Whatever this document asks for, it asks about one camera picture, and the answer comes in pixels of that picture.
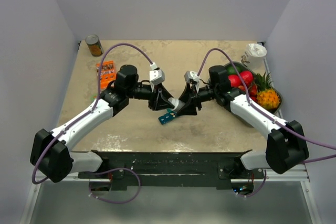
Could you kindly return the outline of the white vitamin pill bottle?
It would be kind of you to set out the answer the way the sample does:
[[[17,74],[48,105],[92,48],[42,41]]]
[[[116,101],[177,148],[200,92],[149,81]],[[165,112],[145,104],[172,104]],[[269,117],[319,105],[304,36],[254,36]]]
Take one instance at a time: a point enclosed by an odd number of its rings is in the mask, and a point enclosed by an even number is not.
[[[185,105],[185,103],[176,98],[169,98],[168,101],[173,105],[173,111],[178,112]]]

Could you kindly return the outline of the teal weekly pill organizer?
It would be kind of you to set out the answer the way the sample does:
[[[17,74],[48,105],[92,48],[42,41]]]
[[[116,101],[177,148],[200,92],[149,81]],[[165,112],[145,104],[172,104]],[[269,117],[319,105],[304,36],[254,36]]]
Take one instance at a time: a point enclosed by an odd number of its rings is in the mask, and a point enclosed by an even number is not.
[[[170,115],[170,112],[175,113],[176,117],[172,117],[172,116]],[[177,112],[173,111],[172,109],[166,109],[166,113],[163,114],[162,116],[160,116],[160,117],[158,118],[158,120],[159,120],[159,122],[160,122],[161,125],[165,125],[165,124],[167,124],[167,123],[173,121],[173,120],[176,119],[176,118],[177,118]]]

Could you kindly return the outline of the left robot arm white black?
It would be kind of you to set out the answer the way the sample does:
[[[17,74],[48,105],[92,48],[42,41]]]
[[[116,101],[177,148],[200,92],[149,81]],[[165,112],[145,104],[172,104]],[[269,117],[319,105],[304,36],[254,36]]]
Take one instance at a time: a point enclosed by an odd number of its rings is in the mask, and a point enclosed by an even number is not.
[[[54,183],[70,173],[88,172],[97,178],[105,177],[109,165],[97,152],[73,152],[73,148],[97,126],[121,112],[130,99],[147,100],[154,111],[173,106],[172,96],[162,84],[165,80],[162,69],[152,68],[148,85],[140,83],[138,78],[135,66],[123,65],[115,80],[84,111],[51,131],[38,131],[30,157],[33,172],[42,172]]]

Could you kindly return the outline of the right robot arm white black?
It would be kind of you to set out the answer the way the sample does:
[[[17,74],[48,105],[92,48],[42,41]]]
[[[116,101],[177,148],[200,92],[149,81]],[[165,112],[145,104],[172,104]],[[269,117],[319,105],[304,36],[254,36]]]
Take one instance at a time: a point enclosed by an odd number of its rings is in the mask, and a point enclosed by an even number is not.
[[[271,114],[256,102],[248,100],[246,93],[232,87],[224,66],[209,69],[209,83],[199,87],[200,77],[195,71],[184,75],[186,86],[175,106],[177,114],[196,115],[202,103],[215,100],[227,111],[254,127],[266,139],[264,151],[246,151],[234,165],[234,173],[246,178],[253,169],[272,169],[278,174],[303,163],[309,157],[303,128],[297,121],[287,122]]]

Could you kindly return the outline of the red apple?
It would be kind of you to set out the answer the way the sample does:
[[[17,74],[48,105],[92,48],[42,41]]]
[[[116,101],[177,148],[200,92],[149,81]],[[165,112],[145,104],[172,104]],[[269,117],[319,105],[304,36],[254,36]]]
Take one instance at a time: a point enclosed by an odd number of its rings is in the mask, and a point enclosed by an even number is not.
[[[230,85],[233,88],[238,88],[241,85],[241,80],[238,75],[231,74],[228,76],[228,79],[230,81]]]
[[[242,71],[240,76],[246,86],[250,86],[254,81],[254,75],[248,70]]]

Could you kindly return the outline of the green lime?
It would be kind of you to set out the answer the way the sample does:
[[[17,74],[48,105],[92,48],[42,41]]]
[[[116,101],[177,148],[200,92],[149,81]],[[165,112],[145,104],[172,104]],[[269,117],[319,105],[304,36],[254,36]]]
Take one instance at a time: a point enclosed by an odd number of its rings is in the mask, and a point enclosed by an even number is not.
[[[240,66],[233,67],[232,65],[226,67],[226,71],[228,75],[236,75],[237,72],[240,73],[242,71]]]

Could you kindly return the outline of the grey fruit tray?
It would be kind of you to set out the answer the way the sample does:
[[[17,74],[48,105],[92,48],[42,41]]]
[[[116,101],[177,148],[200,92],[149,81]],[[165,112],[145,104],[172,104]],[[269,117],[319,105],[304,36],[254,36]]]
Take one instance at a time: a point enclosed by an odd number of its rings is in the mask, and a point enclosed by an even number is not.
[[[211,98],[214,99],[218,105],[224,107],[228,112],[241,118],[261,132],[268,132],[272,129],[276,129],[277,127],[274,126],[274,121],[277,121],[282,125],[286,124],[285,120],[275,116],[275,113],[279,108],[275,110],[266,110],[249,97],[248,88],[242,80],[240,73],[237,72],[236,75],[239,76],[242,84],[238,88],[231,87],[228,79],[229,75],[226,71],[226,67],[230,65],[233,67],[240,66],[241,71],[250,71],[239,62],[233,62],[233,64],[228,63],[224,66],[216,65],[210,67],[208,70],[209,83],[206,87],[208,88],[208,91],[212,93]],[[254,75],[253,83],[255,83],[256,73],[252,71],[250,72]]]

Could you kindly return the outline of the orange snack box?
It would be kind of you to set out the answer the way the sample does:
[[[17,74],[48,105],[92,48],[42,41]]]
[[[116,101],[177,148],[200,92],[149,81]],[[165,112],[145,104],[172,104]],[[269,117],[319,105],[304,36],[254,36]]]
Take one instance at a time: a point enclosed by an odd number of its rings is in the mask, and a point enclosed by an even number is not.
[[[100,90],[105,89],[108,84],[116,78],[116,70],[114,61],[105,61],[101,68],[100,73]]]

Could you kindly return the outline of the strawberry pile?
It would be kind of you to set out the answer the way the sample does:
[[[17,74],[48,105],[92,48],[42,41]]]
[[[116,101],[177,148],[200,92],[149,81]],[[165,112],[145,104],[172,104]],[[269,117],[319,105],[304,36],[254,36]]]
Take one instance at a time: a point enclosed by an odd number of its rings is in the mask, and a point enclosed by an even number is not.
[[[257,102],[257,93],[258,93],[257,85],[255,83],[252,83],[249,86],[247,86],[247,88],[248,88],[249,97],[254,102]]]

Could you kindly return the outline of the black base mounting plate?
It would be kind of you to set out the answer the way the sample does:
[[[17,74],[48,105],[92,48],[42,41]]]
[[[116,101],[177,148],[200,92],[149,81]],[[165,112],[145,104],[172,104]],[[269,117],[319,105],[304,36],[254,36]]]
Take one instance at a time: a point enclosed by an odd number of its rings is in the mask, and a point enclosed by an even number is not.
[[[98,152],[103,163],[81,179],[111,179],[112,190],[129,186],[231,189],[233,180],[262,179],[263,172],[237,170],[240,152]]]

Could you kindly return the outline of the green tape roll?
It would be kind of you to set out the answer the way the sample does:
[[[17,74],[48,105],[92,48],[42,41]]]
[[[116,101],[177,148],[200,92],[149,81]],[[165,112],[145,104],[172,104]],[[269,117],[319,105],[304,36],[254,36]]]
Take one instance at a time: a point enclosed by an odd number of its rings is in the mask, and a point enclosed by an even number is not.
[[[90,99],[93,101],[93,100],[95,100],[96,99],[96,95],[92,95],[91,97],[90,97]]]

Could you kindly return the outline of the white paper cup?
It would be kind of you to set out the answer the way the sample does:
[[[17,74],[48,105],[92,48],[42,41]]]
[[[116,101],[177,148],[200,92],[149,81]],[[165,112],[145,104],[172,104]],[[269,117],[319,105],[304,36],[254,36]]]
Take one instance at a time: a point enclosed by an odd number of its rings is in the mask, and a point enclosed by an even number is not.
[[[245,67],[256,70],[263,64],[266,55],[267,49],[264,46],[256,43],[247,44],[240,61]]]

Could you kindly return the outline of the small pineapple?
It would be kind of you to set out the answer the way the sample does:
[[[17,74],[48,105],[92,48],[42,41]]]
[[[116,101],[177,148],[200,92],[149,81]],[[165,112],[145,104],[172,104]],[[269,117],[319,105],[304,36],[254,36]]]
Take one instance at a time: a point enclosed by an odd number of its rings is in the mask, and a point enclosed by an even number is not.
[[[278,109],[281,99],[278,92],[272,87],[270,74],[256,74],[255,84],[258,89],[257,103],[266,110]]]

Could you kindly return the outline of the tin food can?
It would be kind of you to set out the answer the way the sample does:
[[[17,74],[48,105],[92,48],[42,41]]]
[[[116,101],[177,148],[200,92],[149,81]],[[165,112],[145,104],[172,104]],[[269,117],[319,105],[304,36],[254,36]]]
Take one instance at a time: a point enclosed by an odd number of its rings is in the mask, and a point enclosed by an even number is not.
[[[92,56],[98,57],[103,54],[103,47],[97,35],[93,34],[93,35],[87,36],[85,38],[85,42]]]

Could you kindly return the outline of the aluminium rail frame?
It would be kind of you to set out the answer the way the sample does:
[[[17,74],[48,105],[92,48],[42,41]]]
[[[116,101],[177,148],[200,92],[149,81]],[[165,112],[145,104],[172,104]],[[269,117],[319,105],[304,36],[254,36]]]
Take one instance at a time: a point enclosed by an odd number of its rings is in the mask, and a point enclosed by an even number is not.
[[[268,171],[249,198],[214,188],[143,187],[128,204],[89,197],[89,181],[73,174],[30,189],[21,223],[321,223],[303,165]]]

